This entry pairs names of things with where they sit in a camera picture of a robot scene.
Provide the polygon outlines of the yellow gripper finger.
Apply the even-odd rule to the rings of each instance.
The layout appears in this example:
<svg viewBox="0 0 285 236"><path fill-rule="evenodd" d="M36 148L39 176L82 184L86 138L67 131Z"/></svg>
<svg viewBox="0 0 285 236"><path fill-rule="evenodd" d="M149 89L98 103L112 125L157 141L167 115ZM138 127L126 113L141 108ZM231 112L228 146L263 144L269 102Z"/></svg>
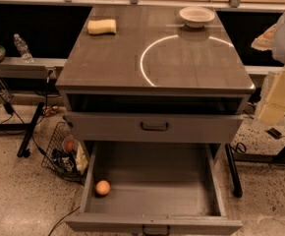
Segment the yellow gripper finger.
<svg viewBox="0 0 285 236"><path fill-rule="evenodd" d="M285 67L270 72L264 79L260 102L256 107L256 120L267 126L274 126L285 116Z"/></svg>
<svg viewBox="0 0 285 236"><path fill-rule="evenodd" d="M275 33L276 25L272 25L263 34L255 38L252 42L252 48L259 51L266 51L272 49L272 42Z"/></svg>

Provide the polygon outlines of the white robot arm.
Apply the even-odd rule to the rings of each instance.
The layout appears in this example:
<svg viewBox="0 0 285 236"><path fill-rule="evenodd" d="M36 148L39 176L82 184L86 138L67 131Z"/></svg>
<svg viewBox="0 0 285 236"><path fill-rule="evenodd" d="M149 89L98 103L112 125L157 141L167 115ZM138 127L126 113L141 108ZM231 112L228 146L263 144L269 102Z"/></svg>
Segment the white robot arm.
<svg viewBox="0 0 285 236"><path fill-rule="evenodd" d="M273 59L284 65L282 71L274 75L273 83L256 115L259 122L273 126L285 116L285 12L276 24L253 41L252 48L270 50Z"/></svg>

